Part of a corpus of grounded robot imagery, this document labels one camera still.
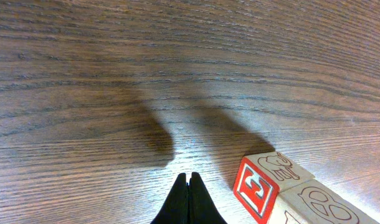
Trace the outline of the blue D wooden block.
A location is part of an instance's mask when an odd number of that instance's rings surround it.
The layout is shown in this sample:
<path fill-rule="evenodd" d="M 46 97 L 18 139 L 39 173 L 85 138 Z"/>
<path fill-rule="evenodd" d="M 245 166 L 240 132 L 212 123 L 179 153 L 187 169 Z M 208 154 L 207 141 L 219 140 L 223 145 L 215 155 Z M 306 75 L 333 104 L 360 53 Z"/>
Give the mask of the blue D wooden block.
<path fill-rule="evenodd" d="M 279 193 L 271 224 L 373 224 L 377 221 L 313 179 Z"/>

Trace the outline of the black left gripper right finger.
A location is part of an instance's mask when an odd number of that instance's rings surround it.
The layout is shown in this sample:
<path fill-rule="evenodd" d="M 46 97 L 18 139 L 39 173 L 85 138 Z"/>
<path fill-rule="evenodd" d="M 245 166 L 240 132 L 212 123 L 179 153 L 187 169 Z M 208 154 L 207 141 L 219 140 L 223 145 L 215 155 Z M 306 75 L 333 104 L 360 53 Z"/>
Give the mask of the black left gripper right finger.
<path fill-rule="evenodd" d="M 199 173 L 191 174 L 188 190 L 188 223 L 227 224 L 217 210 Z"/>

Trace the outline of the red E wooden block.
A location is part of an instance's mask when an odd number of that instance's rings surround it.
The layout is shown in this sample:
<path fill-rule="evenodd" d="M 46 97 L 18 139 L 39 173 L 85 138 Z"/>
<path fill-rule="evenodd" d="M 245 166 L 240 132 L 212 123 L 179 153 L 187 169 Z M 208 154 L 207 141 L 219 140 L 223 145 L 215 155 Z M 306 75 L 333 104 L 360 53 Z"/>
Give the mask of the red E wooden block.
<path fill-rule="evenodd" d="M 280 152 L 244 156 L 233 193 L 257 223 L 267 223 L 279 193 L 315 176 Z"/>

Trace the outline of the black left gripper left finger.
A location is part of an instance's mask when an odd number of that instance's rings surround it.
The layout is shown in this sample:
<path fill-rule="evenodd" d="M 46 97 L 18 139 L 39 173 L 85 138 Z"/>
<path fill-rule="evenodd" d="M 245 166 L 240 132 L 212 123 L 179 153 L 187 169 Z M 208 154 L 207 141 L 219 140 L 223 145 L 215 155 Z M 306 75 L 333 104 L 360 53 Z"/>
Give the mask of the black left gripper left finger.
<path fill-rule="evenodd" d="M 180 173 L 151 224 L 186 224 L 188 222 L 188 196 L 186 174 Z"/>

